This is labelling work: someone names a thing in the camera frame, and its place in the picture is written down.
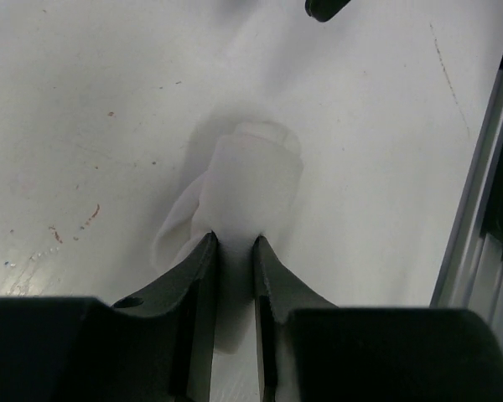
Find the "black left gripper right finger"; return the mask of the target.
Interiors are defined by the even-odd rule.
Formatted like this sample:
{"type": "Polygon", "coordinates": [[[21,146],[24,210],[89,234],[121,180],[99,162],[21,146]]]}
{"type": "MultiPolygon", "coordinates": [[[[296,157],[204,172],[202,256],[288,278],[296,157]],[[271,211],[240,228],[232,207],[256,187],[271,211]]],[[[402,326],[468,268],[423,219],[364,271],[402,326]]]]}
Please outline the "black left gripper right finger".
{"type": "Polygon", "coordinates": [[[503,401],[503,353],[474,312],[337,307],[252,249],[263,401],[503,401]]]}

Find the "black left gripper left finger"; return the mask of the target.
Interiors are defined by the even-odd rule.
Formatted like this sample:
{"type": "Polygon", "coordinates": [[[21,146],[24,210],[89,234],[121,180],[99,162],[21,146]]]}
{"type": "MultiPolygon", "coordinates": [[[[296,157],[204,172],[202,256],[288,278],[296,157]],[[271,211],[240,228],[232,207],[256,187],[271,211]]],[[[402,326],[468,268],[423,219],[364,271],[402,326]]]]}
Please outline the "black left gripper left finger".
{"type": "Polygon", "coordinates": [[[0,297],[0,401],[206,401],[218,241],[107,305],[0,297]]]}

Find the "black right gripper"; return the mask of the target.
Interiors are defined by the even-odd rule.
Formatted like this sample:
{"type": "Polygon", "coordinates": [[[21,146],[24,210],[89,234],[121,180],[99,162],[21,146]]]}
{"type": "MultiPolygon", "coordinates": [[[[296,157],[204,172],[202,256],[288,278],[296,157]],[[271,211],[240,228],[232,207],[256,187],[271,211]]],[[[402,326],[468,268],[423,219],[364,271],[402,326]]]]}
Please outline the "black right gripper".
{"type": "Polygon", "coordinates": [[[311,18],[318,22],[328,22],[349,3],[350,0],[306,0],[304,8],[311,18]]]}

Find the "white sock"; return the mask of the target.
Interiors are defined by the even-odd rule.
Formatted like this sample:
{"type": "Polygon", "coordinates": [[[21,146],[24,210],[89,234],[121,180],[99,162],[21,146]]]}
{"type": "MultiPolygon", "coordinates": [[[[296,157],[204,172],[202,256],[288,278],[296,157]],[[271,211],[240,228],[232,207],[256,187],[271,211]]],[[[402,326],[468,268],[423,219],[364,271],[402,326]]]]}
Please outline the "white sock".
{"type": "Polygon", "coordinates": [[[244,122],[222,135],[206,170],[177,198],[152,247],[164,273],[208,233],[219,244],[215,349],[235,353],[251,321],[252,248],[283,230],[303,172],[298,136],[274,122],[244,122]]]}

